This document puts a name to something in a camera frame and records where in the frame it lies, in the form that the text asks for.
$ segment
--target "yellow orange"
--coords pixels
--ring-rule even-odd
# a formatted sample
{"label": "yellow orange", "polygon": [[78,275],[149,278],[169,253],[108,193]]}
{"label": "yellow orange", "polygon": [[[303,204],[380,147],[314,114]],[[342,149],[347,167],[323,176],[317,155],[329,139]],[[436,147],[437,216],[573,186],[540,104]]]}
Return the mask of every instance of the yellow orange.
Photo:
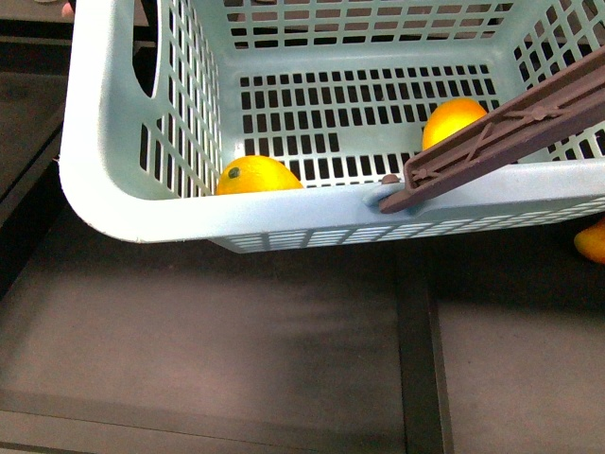
{"label": "yellow orange", "polygon": [[574,244],[586,258],[605,265],[605,218],[577,234]]}
{"label": "yellow orange", "polygon": [[282,163],[266,156],[244,156],[223,170],[216,194],[300,189],[303,185]]}
{"label": "yellow orange", "polygon": [[481,104],[468,97],[459,97],[441,104],[424,126],[423,150],[466,128],[487,112]]}

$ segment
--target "fruit stem spot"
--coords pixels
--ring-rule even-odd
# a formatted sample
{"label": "fruit stem spot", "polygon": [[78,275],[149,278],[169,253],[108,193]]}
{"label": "fruit stem spot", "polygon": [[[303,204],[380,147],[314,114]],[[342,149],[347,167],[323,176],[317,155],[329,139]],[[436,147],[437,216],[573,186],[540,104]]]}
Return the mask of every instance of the fruit stem spot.
{"label": "fruit stem spot", "polygon": [[231,178],[231,179],[239,177],[239,167],[234,167],[231,170],[229,170],[228,175],[229,175],[229,178]]}

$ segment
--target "brown plastic handle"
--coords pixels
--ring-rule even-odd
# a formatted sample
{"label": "brown plastic handle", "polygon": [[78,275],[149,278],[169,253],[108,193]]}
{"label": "brown plastic handle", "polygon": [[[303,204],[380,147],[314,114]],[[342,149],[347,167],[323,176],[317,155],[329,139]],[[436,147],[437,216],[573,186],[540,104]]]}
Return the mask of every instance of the brown plastic handle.
{"label": "brown plastic handle", "polygon": [[411,158],[405,189],[380,211],[437,197],[603,120],[605,46]]}

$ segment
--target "light blue basket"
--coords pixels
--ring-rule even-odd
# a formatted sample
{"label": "light blue basket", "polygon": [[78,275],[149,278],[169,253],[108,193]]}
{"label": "light blue basket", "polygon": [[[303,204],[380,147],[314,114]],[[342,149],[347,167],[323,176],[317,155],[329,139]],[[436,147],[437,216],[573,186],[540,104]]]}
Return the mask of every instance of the light blue basket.
{"label": "light blue basket", "polygon": [[[160,0],[152,97],[133,0],[80,2],[60,175],[100,232],[259,252],[558,222],[605,210],[605,126],[394,215],[378,183],[443,101],[488,110],[605,43],[603,0]],[[245,154],[306,187],[214,197]]]}

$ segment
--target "basket handle hole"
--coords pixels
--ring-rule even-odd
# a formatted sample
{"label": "basket handle hole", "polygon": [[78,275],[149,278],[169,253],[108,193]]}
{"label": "basket handle hole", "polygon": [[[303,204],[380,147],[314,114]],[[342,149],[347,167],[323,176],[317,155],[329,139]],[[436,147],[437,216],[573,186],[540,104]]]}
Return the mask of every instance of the basket handle hole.
{"label": "basket handle hole", "polygon": [[147,17],[147,26],[133,26],[132,68],[141,89],[151,97],[158,65],[158,3],[156,0],[140,2]]}

